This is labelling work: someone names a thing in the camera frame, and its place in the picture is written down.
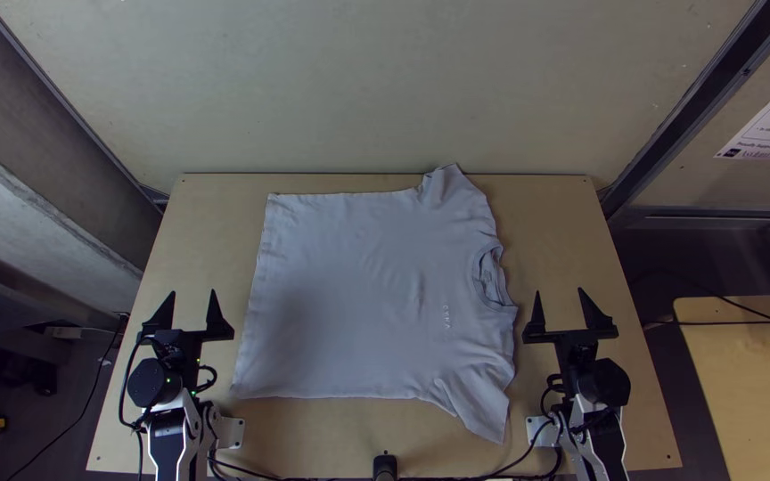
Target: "wall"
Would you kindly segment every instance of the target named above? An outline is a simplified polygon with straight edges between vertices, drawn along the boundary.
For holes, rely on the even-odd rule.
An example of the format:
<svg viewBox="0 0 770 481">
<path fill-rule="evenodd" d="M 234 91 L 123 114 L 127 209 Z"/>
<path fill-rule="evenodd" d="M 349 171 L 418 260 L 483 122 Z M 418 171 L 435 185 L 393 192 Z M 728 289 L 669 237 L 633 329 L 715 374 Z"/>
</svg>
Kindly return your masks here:
<svg viewBox="0 0 770 481">
<path fill-rule="evenodd" d="M 769 101 L 770 56 L 634 204 L 770 210 L 770 161 L 712 159 Z"/>
<path fill-rule="evenodd" d="M 0 165 L 0 261 L 105 312 L 128 312 L 141 270 Z"/>
<path fill-rule="evenodd" d="M 100 242 L 144 268 L 160 214 L 1 33 L 0 164 Z"/>
<path fill-rule="evenodd" d="M 142 183 L 182 172 L 612 182 L 754 0 L 0 0 Z"/>
</svg>

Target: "metal frame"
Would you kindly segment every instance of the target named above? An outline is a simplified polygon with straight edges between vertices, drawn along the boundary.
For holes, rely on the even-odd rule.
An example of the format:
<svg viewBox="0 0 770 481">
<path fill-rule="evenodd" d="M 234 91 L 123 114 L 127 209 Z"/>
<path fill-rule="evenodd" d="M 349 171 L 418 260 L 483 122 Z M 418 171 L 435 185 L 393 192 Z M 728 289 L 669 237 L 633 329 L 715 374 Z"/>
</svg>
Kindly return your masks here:
<svg viewBox="0 0 770 481">
<path fill-rule="evenodd" d="M 124 175 L 124 177 L 135 187 L 135 189 L 142 194 L 142 196 L 147 199 L 153 208 L 155 208 L 160 214 L 162 214 L 162 209 L 159 208 L 151 198 L 150 195 L 148 195 L 147 192 L 142 189 L 141 185 L 136 181 L 135 177 L 129 172 L 129 170 L 124 166 L 123 163 L 121 163 L 120 159 L 114 154 L 114 152 L 111 151 L 108 145 L 106 145 L 99 135 L 91 128 L 91 126 L 88 125 L 88 123 L 85 121 L 84 118 L 82 118 L 81 115 L 79 115 L 79 112 L 76 111 L 75 108 L 70 104 L 70 102 L 67 100 L 67 98 L 64 96 L 64 94 L 61 93 L 61 90 L 58 89 L 58 87 L 53 83 L 53 81 L 46 75 L 46 72 L 43 71 L 43 69 L 40 68 L 40 65 L 37 63 L 37 61 L 34 59 L 34 57 L 31 56 L 28 50 L 26 50 L 26 47 L 20 43 L 20 40 L 17 39 L 17 37 L 11 32 L 11 30 L 8 28 L 7 25 L 4 24 L 4 21 L 0 17 L 0 32 L 4 36 L 4 38 L 8 41 L 9 44 L 13 47 L 14 50 L 17 51 L 17 53 L 22 57 L 22 59 L 29 65 L 29 68 L 35 72 L 35 75 L 37 78 L 40 79 L 41 82 L 46 86 L 46 88 L 49 90 L 50 94 L 55 97 L 55 100 L 58 101 L 58 103 L 61 104 L 62 107 L 70 114 L 70 116 L 73 118 L 73 120 L 76 121 L 76 123 L 79 125 L 79 127 L 82 128 L 82 130 L 88 135 L 88 137 L 94 142 L 94 144 L 100 149 L 100 151 L 103 153 L 103 155 L 106 156 L 106 158 L 111 161 L 111 163 L 118 168 L 121 174 Z"/>
<path fill-rule="evenodd" d="M 770 0 L 758 0 L 697 80 L 602 197 L 609 222 L 699 133 L 770 54 Z"/>
</svg>

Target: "black cable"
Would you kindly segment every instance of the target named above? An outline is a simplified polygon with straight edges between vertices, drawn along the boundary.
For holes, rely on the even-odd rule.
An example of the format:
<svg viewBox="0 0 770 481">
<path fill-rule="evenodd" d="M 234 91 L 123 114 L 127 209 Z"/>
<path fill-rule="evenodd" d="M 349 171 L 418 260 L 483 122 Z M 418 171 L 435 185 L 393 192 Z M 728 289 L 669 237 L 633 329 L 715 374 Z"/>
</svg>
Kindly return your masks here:
<svg viewBox="0 0 770 481">
<path fill-rule="evenodd" d="M 138 439 L 138 478 L 136 481 L 142 481 L 142 462 L 144 461 L 144 444 L 142 443 L 142 432 L 135 431 L 135 438 Z"/>
<path fill-rule="evenodd" d="M 213 437 L 216 440 L 218 440 L 218 436 L 216 435 L 216 430 L 213 429 L 213 423 L 209 419 L 207 419 L 207 427 L 213 433 Z M 258 473 L 257 471 L 251 471 L 251 470 L 248 470 L 248 469 L 245 469 L 245 468 L 240 468 L 239 466 L 234 466 L 233 464 L 228 464 L 226 462 L 218 461 L 216 459 L 216 449 L 215 448 L 213 448 L 213 449 L 211 449 L 209 451 L 209 453 L 207 455 L 207 461 L 209 462 L 210 466 L 212 466 L 212 463 L 216 463 L 219 466 L 224 466 L 224 467 L 230 468 L 230 469 L 236 469 L 237 471 L 241 471 L 241 472 L 243 472 L 243 473 L 245 473 L 247 475 L 251 475 L 251 476 L 254 476 L 254 477 L 262 477 L 264 479 L 269 479 L 271 481 L 285 481 L 284 479 L 282 479 L 280 477 L 277 477 L 277 476 L 265 475 L 265 474 L 262 474 L 262 473 Z"/>
<path fill-rule="evenodd" d="M 543 413 L 543 416 L 545 416 L 548 419 L 551 419 L 552 416 L 548 413 L 548 411 L 545 408 L 545 397 L 549 395 L 552 392 L 559 393 L 561 392 L 559 389 L 563 388 L 562 384 L 552 384 L 549 387 L 543 391 L 543 395 L 539 398 L 539 410 Z"/>
<path fill-rule="evenodd" d="M 269 479 L 270 481 L 284 481 L 283 478 L 280 478 L 280 477 L 274 477 L 274 476 L 269 476 L 269 475 L 261 474 L 261 473 L 258 473 L 257 471 L 250 471 L 250 470 L 248 470 L 246 468 L 240 468 L 239 466 L 234 466 L 233 464 L 228 464 L 226 462 L 219 461 L 216 458 L 214 458 L 213 456 L 207 456 L 207 460 L 210 461 L 210 462 L 214 462 L 217 465 L 223 466 L 225 468 L 236 469 L 237 471 L 241 471 L 241 472 L 243 472 L 243 473 L 245 473 L 247 475 L 250 475 L 250 476 L 262 477 L 264 479 Z"/>
<path fill-rule="evenodd" d="M 119 322 L 118 322 L 118 328 L 115 329 L 115 333 L 111 336 L 111 342 L 106 347 L 106 351 L 104 353 L 102 353 L 102 358 L 101 358 L 101 361 L 100 361 L 100 365 L 97 366 L 97 373 L 94 376 L 94 385 L 91 386 L 91 392 L 88 393 L 88 398 L 85 401 L 85 406 L 82 408 L 82 412 L 79 414 L 79 417 L 76 418 L 75 421 L 70 423 L 70 425 L 67 426 L 67 428 L 64 429 L 58 436 L 56 436 L 55 439 L 53 439 L 52 441 L 47 443 L 46 446 L 44 446 L 40 451 L 38 451 L 37 454 L 35 454 L 29 460 L 29 462 L 23 464 L 21 468 L 19 468 L 16 471 L 14 471 L 13 474 L 11 474 L 7 478 L 6 481 L 11 481 L 17 475 L 19 475 L 25 468 L 27 468 L 29 465 L 31 465 L 31 463 L 35 462 L 35 460 L 37 458 L 39 458 L 41 454 L 43 454 L 47 449 L 49 449 L 50 446 L 55 444 L 56 441 L 58 441 L 59 439 L 64 437 L 64 435 L 69 433 L 70 430 L 73 429 L 82 420 L 82 418 L 85 416 L 85 413 L 88 411 L 88 405 L 90 405 L 91 399 L 94 397 L 94 391 L 97 390 L 97 383 L 100 381 L 100 374 L 102 373 L 102 361 L 104 361 L 106 359 L 106 356 L 109 355 L 109 352 L 111 351 L 111 347 L 115 345 L 115 340 L 118 338 L 118 333 L 120 332 L 120 328 L 122 328 L 124 326 L 124 324 L 126 323 L 126 319 L 127 319 L 126 316 L 123 316 L 123 315 L 120 316 Z"/>
<path fill-rule="evenodd" d="M 127 359 L 127 367 L 124 370 L 124 381 L 120 387 L 120 397 L 118 399 L 118 420 L 124 426 L 136 431 L 140 428 L 140 425 L 136 424 L 136 422 L 127 422 L 124 419 L 124 393 L 127 392 L 127 381 L 129 380 L 129 372 L 133 369 L 133 360 L 135 359 L 135 353 L 138 351 L 138 348 L 140 346 L 144 345 L 145 341 L 153 343 L 154 346 L 158 346 L 159 348 L 162 347 L 162 344 L 160 344 L 158 340 L 150 337 L 143 337 L 138 339 L 135 342 L 135 345 L 133 346 L 133 350 L 130 351 L 129 353 L 129 359 Z"/>
<path fill-rule="evenodd" d="M 195 389 L 194 389 L 196 394 L 197 393 L 202 393 L 202 392 L 206 391 L 207 389 L 210 389 L 214 384 L 216 384 L 216 379 L 218 379 L 218 373 L 216 372 L 215 369 L 213 369 L 213 368 L 211 368 L 209 366 L 206 366 L 206 365 L 205 366 L 199 366 L 198 369 L 199 370 L 204 370 L 204 371 L 207 371 L 207 372 L 211 373 L 213 375 L 213 379 L 210 379 L 207 382 L 196 386 Z"/>
<path fill-rule="evenodd" d="M 702 284 L 699 284 L 696 281 L 693 281 L 692 279 L 690 279 L 687 276 L 684 276 L 684 275 L 682 275 L 680 273 L 675 273 L 675 272 L 670 271 L 668 269 L 665 269 L 663 267 L 659 267 L 659 268 L 655 268 L 655 269 L 648 269 L 648 270 L 646 270 L 646 271 L 636 275 L 636 277 L 631 282 L 629 282 L 629 286 L 634 286 L 638 282 L 643 281 L 644 279 L 646 279 L 648 277 L 651 277 L 651 276 L 653 276 L 654 274 L 657 274 L 657 273 L 663 273 L 663 274 L 668 275 L 670 277 L 674 277 L 674 278 L 678 279 L 679 281 L 682 281 L 682 282 L 684 282 L 684 283 L 686 283 L 688 285 L 691 285 L 691 286 L 693 286 L 693 287 L 695 287 L 695 288 L 697 288 L 699 290 L 702 290 L 703 292 L 709 294 L 710 296 L 712 296 L 714 298 L 718 298 L 718 299 L 726 302 L 727 304 L 729 304 L 731 306 L 736 306 L 736 307 L 738 307 L 739 309 L 741 309 L 743 311 L 747 311 L 747 312 L 749 312 L 751 314 L 755 314 L 755 315 L 758 315 L 759 317 L 763 317 L 765 319 L 768 319 L 768 321 L 738 321 L 738 322 L 656 321 L 656 322 L 648 322 L 648 323 L 655 323 L 655 324 L 678 324 L 678 325 L 692 325 L 692 326 L 717 326 L 717 325 L 721 325 L 721 324 L 770 324 L 770 315 L 762 313 L 762 312 L 759 312 L 758 310 L 756 310 L 756 309 L 754 309 L 752 307 L 747 307 L 745 305 L 739 304 L 739 303 L 733 301 L 732 299 L 727 298 L 726 296 L 722 296 L 722 295 L 718 294 L 717 292 L 715 292 L 714 290 L 712 290 L 712 289 L 710 289 L 710 288 L 708 288 L 706 286 L 703 286 Z"/>
<path fill-rule="evenodd" d="M 581 426 L 575 426 L 574 428 L 569 428 L 569 432 L 572 434 L 580 434 L 584 431 L 587 431 L 589 428 L 592 428 L 596 424 L 598 424 L 600 421 L 605 419 L 609 414 L 614 413 L 614 408 L 608 406 L 605 409 L 597 412 L 594 416 L 590 418 L 590 420 L 585 421 L 584 424 Z"/>
<path fill-rule="evenodd" d="M 510 464 L 504 466 L 503 468 L 500 468 L 494 472 L 491 472 L 484 476 L 478 476 L 478 477 L 467 477 L 465 478 L 465 481 L 488 481 L 489 479 L 492 479 L 493 477 L 499 476 L 501 473 L 505 472 L 507 469 L 511 469 L 513 466 L 519 464 L 520 462 L 524 461 L 525 458 L 528 457 L 531 451 L 534 450 L 534 446 L 537 445 L 537 439 L 539 439 L 540 433 L 543 432 L 543 429 L 545 429 L 546 426 L 549 424 L 554 424 L 553 421 L 548 420 L 543 423 L 542 426 L 537 429 L 537 432 L 534 434 L 534 437 L 530 440 L 530 445 L 528 446 L 528 450 L 525 451 L 524 454 L 519 456 L 519 458 L 516 461 L 511 462 Z M 542 479 L 543 477 L 548 477 L 549 475 L 542 475 L 541 477 L 537 477 L 536 479 Z"/>
</svg>

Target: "metal bracket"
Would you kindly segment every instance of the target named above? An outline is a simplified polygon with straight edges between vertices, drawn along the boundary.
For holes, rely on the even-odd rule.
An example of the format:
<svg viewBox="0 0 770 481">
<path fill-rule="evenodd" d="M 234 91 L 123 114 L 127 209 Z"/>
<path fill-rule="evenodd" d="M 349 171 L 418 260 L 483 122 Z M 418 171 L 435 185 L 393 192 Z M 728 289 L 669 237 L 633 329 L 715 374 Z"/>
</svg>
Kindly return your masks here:
<svg viewBox="0 0 770 481">
<path fill-rule="evenodd" d="M 543 427 L 548 421 L 549 419 L 545 416 L 529 416 L 525 418 L 525 428 L 528 430 L 528 442 L 531 442 L 534 439 L 534 436 L 537 435 L 537 431 L 542 429 L 534 443 L 536 447 L 558 447 L 561 445 L 560 414 L 554 414 L 554 418 L 551 419 L 551 426 Z"/>
<path fill-rule="evenodd" d="M 209 429 L 204 436 L 214 437 L 216 449 L 240 449 L 242 437 L 245 435 L 245 420 L 228 418 L 218 413 L 215 405 L 210 405 L 204 412 L 204 419 L 209 423 Z"/>
</svg>

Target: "desk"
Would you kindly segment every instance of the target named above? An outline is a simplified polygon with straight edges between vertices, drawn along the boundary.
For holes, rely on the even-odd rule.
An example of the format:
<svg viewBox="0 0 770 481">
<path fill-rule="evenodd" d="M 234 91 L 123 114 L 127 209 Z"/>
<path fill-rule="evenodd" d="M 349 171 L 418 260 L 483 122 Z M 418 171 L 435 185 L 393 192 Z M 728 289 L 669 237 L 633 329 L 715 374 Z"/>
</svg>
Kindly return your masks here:
<svg viewBox="0 0 770 481">
<path fill-rule="evenodd" d="M 106 393 L 88 469 L 133 472 L 136 442 L 117 421 L 128 349 L 141 323 L 175 290 L 175 327 L 203 329 L 210 288 L 236 329 L 234 342 L 204 346 L 203 363 L 218 369 L 205 393 L 227 415 L 246 419 L 244 446 L 225 458 L 282 477 L 369 477 L 373 456 L 388 450 L 401 476 L 456 477 L 486 473 L 527 448 L 526 415 L 539 414 L 545 377 L 557 372 L 552 345 L 523 346 L 520 333 L 537 289 L 549 330 L 584 328 L 577 288 L 584 287 L 614 317 L 619 339 L 602 341 L 632 379 L 624 412 L 630 469 L 679 466 L 676 441 L 650 353 L 635 314 L 593 186 L 582 176 L 473 175 L 496 215 L 511 297 L 521 306 L 513 336 L 516 378 L 505 445 L 473 435 L 431 404 L 379 399 L 258 399 L 228 395 L 269 192 L 384 192 L 414 187 L 420 175 L 183 175 L 177 180 L 153 245 L 132 321 Z M 127 400 L 127 419 L 138 411 Z M 552 450 L 537 450 L 513 473 L 553 465 Z M 149 460 L 144 466 L 152 469 Z"/>
<path fill-rule="evenodd" d="M 770 314 L 770 296 L 731 298 Z M 717 298 L 679 298 L 679 322 L 761 321 Z M 770 324 L 682 326 L 733 481 L 770 479 Z"/>
</svg>

